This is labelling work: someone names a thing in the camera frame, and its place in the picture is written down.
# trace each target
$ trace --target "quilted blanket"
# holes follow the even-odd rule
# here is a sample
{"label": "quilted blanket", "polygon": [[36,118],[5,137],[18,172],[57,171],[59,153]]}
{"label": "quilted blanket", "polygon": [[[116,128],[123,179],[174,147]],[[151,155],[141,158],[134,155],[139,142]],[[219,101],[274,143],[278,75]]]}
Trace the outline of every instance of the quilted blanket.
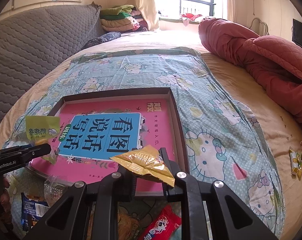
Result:
{"label": "quilted blanket", "polygon": [[[187,143],[190,173],[200,181],[224,181],[280,237],[285,216],[283,190],[260,124],[247,106],[224,90],[192,49],[128,50],[73,59],[47,93],[17,120],[4,147],[28,144],[25,116],[47,115],[62,96],[140,87],[171,87]],[[66,162],[67,158],[58,161]],[[23,169],[11,174],[15,181],[10,188],[17,187],[17,194],[12,195],[14,228],[22,234],[19,193],[28,192],[29,185],[43,188],[43,181],[35,182],[38,178]],[[152,211],[143,202],[133,209],[143,222]],[[181,239],[179,232],[173,239]]]}
{"label": "quilted blanket", "polygon": [[208,51],[244,67],[302,126],[302,48],[223,19],[203,20],[199,35]]}
{"label": "quilted blanket", "polygon": [[47,6],[0,21],[0,122],[36,82],[105,33],[100,8]]}

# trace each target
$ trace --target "pink book cover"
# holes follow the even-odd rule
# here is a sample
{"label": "pink book cover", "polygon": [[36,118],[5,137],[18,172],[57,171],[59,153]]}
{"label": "pink book cover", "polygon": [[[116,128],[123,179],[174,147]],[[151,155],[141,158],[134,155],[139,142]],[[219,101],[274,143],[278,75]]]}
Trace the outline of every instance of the pink book cover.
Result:
{"label": "pink book cover", "polygon": [[[55,176],[70,183],[82,180],[89,184],[117,171],[118,164],[109,157],[131,150],[133,144],[136,148],[146,145],[156,149],[165,147],[169,159],[175,160],[169,111],[165,99],[65,104],[57,114],[60,130],[65,127],[74,129],[62,141],[63,133],[49,141],[51,148],[59,152],[56,164],[36,158],[30,165],[46,176]],[[129,135],[124,136],[128,132],[131,132],[131,145],[127,142]],[[161,183],[138,178],[136,196],[162,194]]]}

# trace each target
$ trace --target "green snack package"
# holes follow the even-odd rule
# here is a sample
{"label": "green snack package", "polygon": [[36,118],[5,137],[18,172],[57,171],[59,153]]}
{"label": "green snack package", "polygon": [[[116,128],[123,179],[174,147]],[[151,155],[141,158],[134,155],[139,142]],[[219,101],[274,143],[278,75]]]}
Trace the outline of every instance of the green snack package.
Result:
{"label": "green snack package", "polygon": [[30,141],[54,138],[60,132],[58,116],[26,116],[26,135]]}

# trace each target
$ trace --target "beige bed sheet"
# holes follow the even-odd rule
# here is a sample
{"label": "beige bed sheet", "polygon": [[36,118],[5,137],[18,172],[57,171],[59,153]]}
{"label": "beige bed sheet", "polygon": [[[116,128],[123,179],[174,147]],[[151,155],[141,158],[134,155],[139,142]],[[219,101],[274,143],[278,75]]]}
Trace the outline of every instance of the beige bed sheet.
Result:
{"label": "beige bed sheet", "polygon": [[264,89],[241,67],[232,65],[209,53],[195,33],[162,31],[125,34],[121,38],[85,49],[70,57],[27,91],[6,114],[0,124],[0,149],[11,135],[18,117],[28,105],[43,96],[52,82],[63,73],[70,61],[89,52],[112,52],[128,49],[169,49],[190,47],[199,51],[214,76],[231,96],[249,106],[264,131],[275,157],[283,185],[286,218],[281,240],[291,240],[302,226],[302,179],[291,176],[289,147],[298,149],[302,130],[293,117],[278,106]]}

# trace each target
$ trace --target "beige curtain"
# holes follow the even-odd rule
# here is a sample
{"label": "beige curtain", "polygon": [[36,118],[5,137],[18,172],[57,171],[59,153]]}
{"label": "beige curtain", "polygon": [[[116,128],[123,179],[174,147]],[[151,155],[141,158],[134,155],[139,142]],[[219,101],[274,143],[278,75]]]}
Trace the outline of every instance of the beige curtain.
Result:
{"label": "beige curtain", "polygon": [[223,18],[235,22],[236,19],[235,0],[224,0]]}
{"label": "beige curtain", "polygon": [[159,14],[156,10],[155,0],[135,0],[135,4],[147,22],[149,30],[158,30],[160,28]]}

